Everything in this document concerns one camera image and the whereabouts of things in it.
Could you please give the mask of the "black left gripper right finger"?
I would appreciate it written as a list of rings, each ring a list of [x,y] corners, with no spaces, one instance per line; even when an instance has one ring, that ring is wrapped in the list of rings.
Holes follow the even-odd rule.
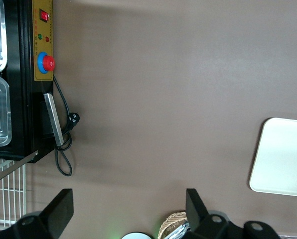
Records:
[[[208,211],[194,188],[186,189],[185,211],[192,231],[195,231],[208,216]]]

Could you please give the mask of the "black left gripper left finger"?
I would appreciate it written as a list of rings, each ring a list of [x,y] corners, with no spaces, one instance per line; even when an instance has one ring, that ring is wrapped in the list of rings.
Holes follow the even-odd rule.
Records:
[[[40,218],[52,237],[59,237],[74,214],[73,190],[62,189],[40,213]]]

